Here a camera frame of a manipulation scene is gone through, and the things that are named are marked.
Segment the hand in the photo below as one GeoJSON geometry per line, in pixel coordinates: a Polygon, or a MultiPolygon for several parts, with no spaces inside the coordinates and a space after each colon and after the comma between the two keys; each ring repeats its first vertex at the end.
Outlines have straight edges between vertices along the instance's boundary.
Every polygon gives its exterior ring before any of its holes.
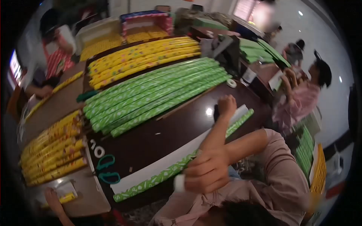
{"type": "Polygon", "coordinates": [[[37,93],[37,95],[41,98],[47,97],[53,92],[53,87],[46,85],[43,88],[40,89],[40,91],[37,93]]]}
{"type": "Polygon", "coordinates": [[[218,100],[218,109],[220,117],[226,117],[228,120],[236,111],[236,100],[232,95],[225,95],[218,100]]]}
{"type": "Polygon", "coordinates": [[[201,153],[184,170],[185,189],[195,193],[210,193],[229,182],[229,157],[226,150],[214,149],[201,153]]]}
{"type": "Polygon", "coordinates": [[[58,199],[58,196],[57,196],[55,190],[47,187],[44,191],[44,196],[45,196],[45,200],[47,201],[50,209],[53,210],[53,212],[57,216],[64,214],[64,209],[63,209],[61,203],[59,202],[59,199],[58,199]]]}

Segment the dark hair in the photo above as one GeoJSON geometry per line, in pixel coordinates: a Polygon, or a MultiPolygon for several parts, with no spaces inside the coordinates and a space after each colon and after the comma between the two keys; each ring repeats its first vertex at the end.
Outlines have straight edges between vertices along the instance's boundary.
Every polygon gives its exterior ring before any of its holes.
{"type": "Polygon", "coordinates": [[[260,203],[251,200],[223,201],[224,221],[227,226],[281,226],[287,223],[275,218],[260,203]]]}
{"type": "Polygon", "coordinates": [[[331,68],[328,66],[328,64],[324,60],[321,60],[321,59],[317,59],[314,62],[314,64],[319,70],[319,77],[318,77],[319,86],[322,87],[325,84],[328,88],[331,85],[331,81],[332,81],[331,68]]]}
{"type": "Polygon", "coordinates": [[[295,43],[301,50],[304,50],[304,46],[305,43],[302,39],[299,39],[296,43],[295,43]]]}
{"type": "Polygon", "coordinates": [[[44,13],[40,19],[40,32],[42,37],[45,36],[46,32],[52,27],[58,24],[59,12],[56,9],[49,9],[44,13]]]}

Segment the green scissors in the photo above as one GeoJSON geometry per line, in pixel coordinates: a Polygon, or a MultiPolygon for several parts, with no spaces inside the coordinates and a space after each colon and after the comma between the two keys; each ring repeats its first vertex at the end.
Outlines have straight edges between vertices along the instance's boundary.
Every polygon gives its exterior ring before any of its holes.
{"type": "MultiPolygon", "coordinates": [[[[115,161],[114,155],[112,155],[112,154],[103,156],[98,161],[97,170],[102,170],[104,168],[108,168],[108,166],[111,166],[114,164],[114,161],[115,161]],[[105,158],[112,158],[112,161],[101,164],[101,161],[104,160],[105,158]]],[[[117,172],[100,173],[100,174],[98,174],[98,178],[103,180],[103,182],[105,182],[107,184],[117,184],[121,180],[121,177],[119,176],[119,174],[117,172]],[[112,176],[118,177],[118,180],[117,181],[108,181],[107,178],[112,177],[112,176]]]]}

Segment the woman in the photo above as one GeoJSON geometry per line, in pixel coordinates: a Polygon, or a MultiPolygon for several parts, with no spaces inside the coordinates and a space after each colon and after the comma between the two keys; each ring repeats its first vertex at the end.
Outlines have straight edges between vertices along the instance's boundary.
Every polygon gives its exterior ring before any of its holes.
{"type": "Polygon", "coordinates": [[[260,129],[225,145],[236,101],[218,102],[220,116],[184,170],[186,192],[174,192],[151,221],[163,226],[300,225],[308,182],[282,136],[260,129]],[[259,154],[266,183],[242,180],[230,166],[259,154]]]}
{"type": "Polygon", "coordinates": [[[298,84],[293,70],[287,68],[281,76],[285,87],[285,95],[281,97],[273,109],[272,121],[280,132],[289,133],[293,125],[306,117],[317,106],[320,89],[331,84],[332,73],[328,64],[321,60],[318,53],[315,62],[308,72],[310,80],[298,84]]]}
{"type": "Polygon", "coordinates": [[[71,60],[76,51],[75,40],[67,25],[58,27],[59,14],[55,9],[49,9],[40,19],[40,32],[45,57],[47,59],[47,73],[42,83],[35,82],[36,62],[32,59],[28,71],[24,76],[22,88],[29,95],[35,94],[39,98],[47,97],[58,85],[63,71],[74,66],[71,60]]]}
{"type": "Polygon", "coordinates": [[[292,66],[298,61],[298,67],[300,68],[303,60],[304,41],[299,39],[296,43],[289,43],[283,50],[283,57],[292,66]]]}

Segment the stack of wrapped rolls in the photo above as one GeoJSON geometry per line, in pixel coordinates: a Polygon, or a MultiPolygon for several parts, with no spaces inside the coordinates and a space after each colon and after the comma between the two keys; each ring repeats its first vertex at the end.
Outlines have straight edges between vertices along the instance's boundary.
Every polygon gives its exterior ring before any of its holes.
{"type": "Polygon", "coordinates": [[[42,184],[85,166],[80,136],[81,111],[54,123],[33,139],[21,154],[22,173],[28,186],[42,184]]]}
{"type": "Polygon", "coordinates": [[[83,112],[95,132],[116,137],[228,78],[213,59],[189,60],[104,90],[86,100],[83,112]]]}
{"type": "Polygon", "coordinates": [[[85,61],[101,52],[121,46],[125,44],[125,41],[119,34],[111,34],[88,41],[84,43],[85,47],[80,55],[80,61],[85,61]]]}
{"type": "Polygon", "coordinates": [[[200,55],[198,42],[190,37],[157,40],[132,46],[104,56],[88,66],[94,89],[146,68],[200,55]]]}

